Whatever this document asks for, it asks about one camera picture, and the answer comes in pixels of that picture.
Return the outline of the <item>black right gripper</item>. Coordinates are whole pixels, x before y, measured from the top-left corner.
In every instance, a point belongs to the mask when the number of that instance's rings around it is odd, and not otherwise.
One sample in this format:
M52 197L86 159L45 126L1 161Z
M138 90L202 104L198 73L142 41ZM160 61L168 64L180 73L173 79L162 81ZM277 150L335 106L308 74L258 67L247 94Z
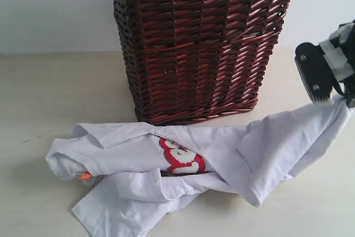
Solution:
M354 107L354 21L341 24L319 46L301 43L295 49L295 64L310 100L329 101L334 87L347 106Z

